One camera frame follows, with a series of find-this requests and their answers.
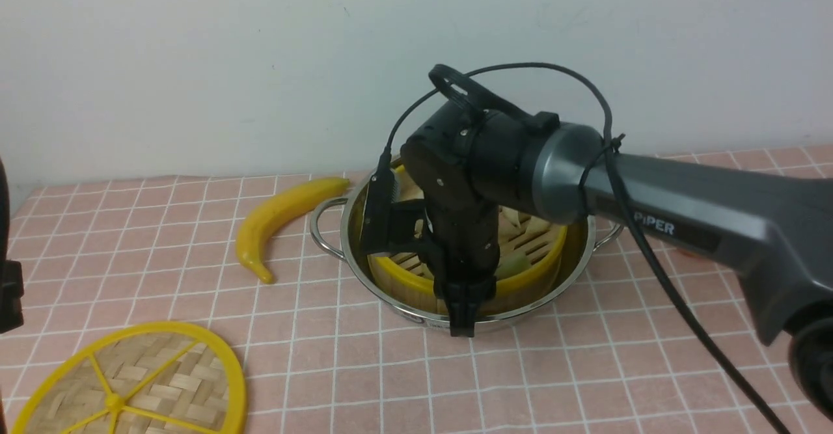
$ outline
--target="stainless steel pot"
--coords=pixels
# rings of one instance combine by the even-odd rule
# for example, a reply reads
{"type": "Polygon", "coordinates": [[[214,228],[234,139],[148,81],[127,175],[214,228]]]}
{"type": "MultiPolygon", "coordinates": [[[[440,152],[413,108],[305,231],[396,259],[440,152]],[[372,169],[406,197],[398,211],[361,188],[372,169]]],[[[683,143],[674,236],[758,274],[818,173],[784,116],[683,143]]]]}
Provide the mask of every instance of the stainless steel pot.
{"type": "MultiPolygon", "coordinates": [[[[396,160],[392,166],[397,167],[398,163],[399,161],[396,160]]],[[[400,303],[381,291],[375,282],[373,282],[373,274],[367,263],[367,257],[358,253],[359,233],[362,230],[362,216],[367,194],[367,183],[369,181],[370,176],[368,175],[358,187],[354,188],[350,196],[333,198],[318,205],[312,212],[312,215],[310,215],[310,231],[312,232],[313,241],[331,256],[347,262],[350,265],[350,269],[356,274],[356,277],[362,282],[365,288],[369,289],[383,303],[388,304],[394,312],[407,318],[409,321],[425,325],[425,327],[447,330],[448,316],[423,312],[423,310],[415,309],[414,307],[408,306],[408,304],[400,303]],[[321,235],[321,230],[318,227],[318,220],[325,210],[341,205],[345,206],[342,212],[341,226],[342,249],[339,250],[338,247],[328,244],[324,240],[321,235]]],[[[565,292],[566,288],[578,279],[581,272],[587,266],[587,262],[590,261],[593,251],[607,242],[616,239],[621,234],[621,231],[621,226],[616,226],[601,241],[596,241],[594,217],[589,217],[586,221],[568,226],[567,238],[562,251],[562,265],[560,266],[556,279],[556,287],[541,299],[512,310],[511,312],[482,316],[476,322],[475,331],[493,331],[508,327],[508,325],[517,323],[519,319],[528,316],[534,310],[553,301],[554,298],[558,297],[560,293],[565,292]]]]}

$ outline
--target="robotic arm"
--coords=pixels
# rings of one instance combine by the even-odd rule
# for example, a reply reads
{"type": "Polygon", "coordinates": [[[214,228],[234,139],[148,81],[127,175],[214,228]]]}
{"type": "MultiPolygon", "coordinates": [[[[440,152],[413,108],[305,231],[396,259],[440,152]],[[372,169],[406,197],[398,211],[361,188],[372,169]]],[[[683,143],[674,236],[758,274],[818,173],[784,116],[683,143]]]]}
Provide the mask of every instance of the robotic arm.
{"type": "MultiPolygon", "coordinates": [[[[441,64],[429,77],[449,101],[401,149],[425,199],[392,202],[390,155],[383,155],[368,189],[362,247],[419,253],[449,310],[452,336],[473,336],[477,310],[497,282],[498,205],[558,224],[587,215],[629,221],[602,161],[613,146],[595,129],[526,114],[441,64]],[[417,219],[425,224],[420,239],[417,219]]],[[[780,331],[794,336],[795,379],[833,419],[833,181],[618,153],[615,162],[633,220],[647,235],[737,272],[764,345],[780,331]]]]}

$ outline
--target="yellow banana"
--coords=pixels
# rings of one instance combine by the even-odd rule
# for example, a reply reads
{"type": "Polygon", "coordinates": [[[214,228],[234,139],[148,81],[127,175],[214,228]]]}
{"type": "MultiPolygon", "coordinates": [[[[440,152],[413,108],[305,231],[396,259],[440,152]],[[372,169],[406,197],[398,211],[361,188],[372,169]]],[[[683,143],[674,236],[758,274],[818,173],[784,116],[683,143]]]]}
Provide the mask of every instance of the yellow banana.
{"type": "Polygon", "coordinates": [[[348,179],[325,177],[289,188],[258,205],[240,226],[236,248],[238,261],[266,284],[275,277],[263,265],[263,251],[269,238],[283,224],[307,214],[327,198],[342,195],[350,185],[348,179]]]}

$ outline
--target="grid pattern tablecloth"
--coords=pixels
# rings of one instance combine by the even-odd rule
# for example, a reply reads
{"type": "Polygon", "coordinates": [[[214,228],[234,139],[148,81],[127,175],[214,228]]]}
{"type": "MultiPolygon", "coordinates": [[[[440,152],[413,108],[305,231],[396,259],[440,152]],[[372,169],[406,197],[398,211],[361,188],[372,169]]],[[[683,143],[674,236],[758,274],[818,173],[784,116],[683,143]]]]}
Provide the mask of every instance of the grid pattern tablecloth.
{"type": "MultiPolygon", "coordinates": [[[[833,177],[833,146],[676,157],[833,177]]],[[[309,178],[172,176],[35,192],[12,221],[27,323],[3,336],[0,351],[8,422],[87,343],[179,319],[216,331],[245,362],[247,431],[256,434],[771,431],[691,336],[627,235],[598,251],[555,304],[470,341],[381,306],[313,245],[304,219],[271,244],[279,282],[259,284],[236,262],[235,231],[265,197],[309,178]]],[[[334,243],[340,214],[322,217],[334,243]]],[[[791,430],[829,432],[792,381],[788,339],[756,342],[731,273],[655,247],[705,328],[791,430]]]]}

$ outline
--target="yellow steamer rim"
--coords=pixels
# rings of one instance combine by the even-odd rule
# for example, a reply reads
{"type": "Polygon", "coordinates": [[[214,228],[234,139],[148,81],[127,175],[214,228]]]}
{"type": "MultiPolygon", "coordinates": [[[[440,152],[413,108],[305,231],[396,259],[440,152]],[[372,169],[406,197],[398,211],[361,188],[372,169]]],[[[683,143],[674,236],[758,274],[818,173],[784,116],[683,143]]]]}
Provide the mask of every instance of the yellow steamer rim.
{"type": "MultiPolygon", "coordinates": [[[[398,175],[407,175],[407,173],[405,173],[405,168],[402,165],[396,167],[395,171],[398,175]]],[[[513,295],[515,292],[526,289],[527,286],[536,283],[544,276],[554,276],[557,274],[560,265],[560,253],[562,253],[566,236],[567,228],[559,227],[556,237],[554,238],[553,245],[551,245],[551,249],[548,251],[547,255],[542,257],[542,259],[538,262],[533,263],[530,268],[511,277],[498,280],[495,299],[498,300],[509,297],[509,295],[513,295]]],[[[375,261],[378,268],[390,275],[390,277],[396,280],[396,282],[407,286],[410,290],[419,292],[423,295],[434,295],[433,280],[420,277],[419,275],[405,270],[405,268],[399,266],[398,263],[394,262],[393,259],[388,256],[372,256],[368,258],[375,261]]]]}
{"type": "Polygon", "coordinates": [[[232,348],[197,325],[159,321],[116,331],[66,360],[12,434],[239,434],[246,413],[232,348]]]}

